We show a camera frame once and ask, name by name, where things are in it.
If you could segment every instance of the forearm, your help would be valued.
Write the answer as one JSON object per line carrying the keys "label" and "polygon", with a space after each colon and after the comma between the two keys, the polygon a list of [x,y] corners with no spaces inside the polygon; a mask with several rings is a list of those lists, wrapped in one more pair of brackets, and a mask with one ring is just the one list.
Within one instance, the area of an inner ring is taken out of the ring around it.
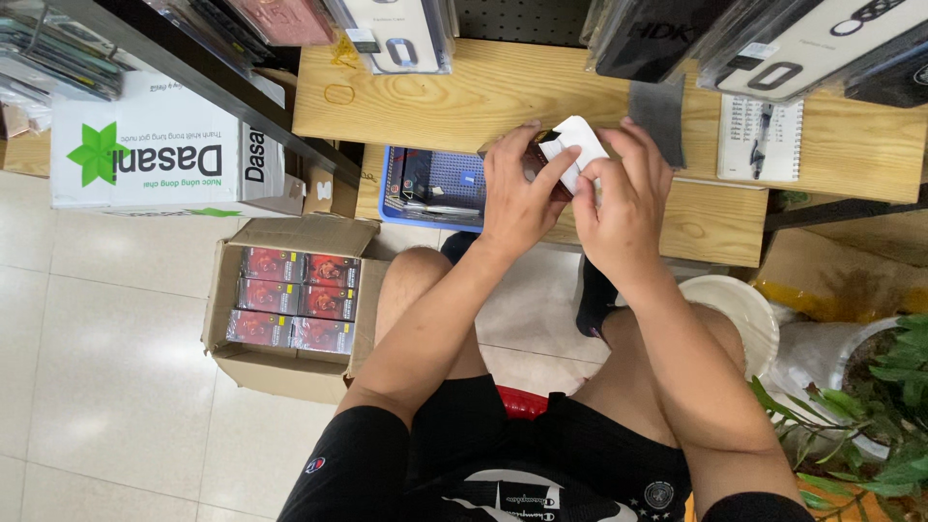
{"label": "forearm", "polygon": [[475,241],[383,337],[338,411],[373,397],[409,425],[450,372],[477,313],[512,261],[493,245]]}
{"label": "forearm", "polygon": [[731,358],[696,317],[669,270],[623,294],[635,312],[661,401],[681,444],[767,451],[779,444]]}

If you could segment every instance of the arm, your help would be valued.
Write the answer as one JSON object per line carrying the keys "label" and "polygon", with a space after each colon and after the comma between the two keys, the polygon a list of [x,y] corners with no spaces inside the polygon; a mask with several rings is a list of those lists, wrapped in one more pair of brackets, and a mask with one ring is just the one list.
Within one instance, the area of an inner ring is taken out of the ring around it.
{"label": "arm", "polygon": [[336,414],[377,406],[411,426],[416,411],[450,372],[477,313],[503,274],[557,222],[565,203],[548,197],[579,148],[562,152],[529,183],[522,155],[540,125],[516,128],[487,153],[483,234],[383,337]]}
{"label": "arm", "polygon": [[[660,259],[673,171],[644,129],[627,119],[622,127],[600,131],[622,161],[596,160],[578,180],[577,234],[589,260],[635,312],[667,421],[690,466],[697,514],[745,491],[799,502],[769,419]],[[596,178],[602,186],[599,209]]]}

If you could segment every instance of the right hand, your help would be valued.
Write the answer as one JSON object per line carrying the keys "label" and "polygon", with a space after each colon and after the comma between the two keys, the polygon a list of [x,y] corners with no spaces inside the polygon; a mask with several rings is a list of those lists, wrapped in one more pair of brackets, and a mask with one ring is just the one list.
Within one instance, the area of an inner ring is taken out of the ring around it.
{"label": "right hand", "polygon": [[[621,129],[598,129],[622,161],[598,159],[577,178],[574,217],[586,257],[629,303],[667,272],[659,244],[674,171],[644,128],[631,119]],[[593,180],[602,186],[596,208]]]}

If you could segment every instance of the left hand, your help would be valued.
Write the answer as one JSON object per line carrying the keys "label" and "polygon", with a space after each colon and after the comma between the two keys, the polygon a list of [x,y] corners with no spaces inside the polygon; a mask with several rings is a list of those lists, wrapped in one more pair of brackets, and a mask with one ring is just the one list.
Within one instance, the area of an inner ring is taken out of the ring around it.
{"label": "left hand", "polygon": [[525,179],[522,156],[541,130],[535,120],[503,136],[483,160],[486,177],[486,209],[479,241],[492,244],[493,251],[514,262],[548,233],[566,202],[552,202],[551,191],[564,172],[580,156],[573,146],[558,154],[538,173],[535,181]]}

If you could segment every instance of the green star logo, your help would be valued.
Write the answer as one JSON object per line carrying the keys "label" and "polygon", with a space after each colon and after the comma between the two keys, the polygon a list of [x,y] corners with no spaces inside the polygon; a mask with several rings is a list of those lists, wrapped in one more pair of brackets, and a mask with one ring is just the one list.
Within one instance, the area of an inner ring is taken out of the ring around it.
{"label": "green star logo", "polygon": [[116,122],[103,127],[100,132],[90,125],[81,127],[82,144],[68,154],[68,159],[81,166],[81,187],[90,185],[98,177],[111,185],[116,185],[113,172],[112,155],[119,150],[129,150],[116,143]]}
{"label": "green star logo", "polygon": [[192,212],[196,215],[211,215],[212,217],[234,217],[241,215],[239,210],[219,210],[218,208],[206,207],[202,210],[193,210],[191,208],[185,208],[184,210]]}

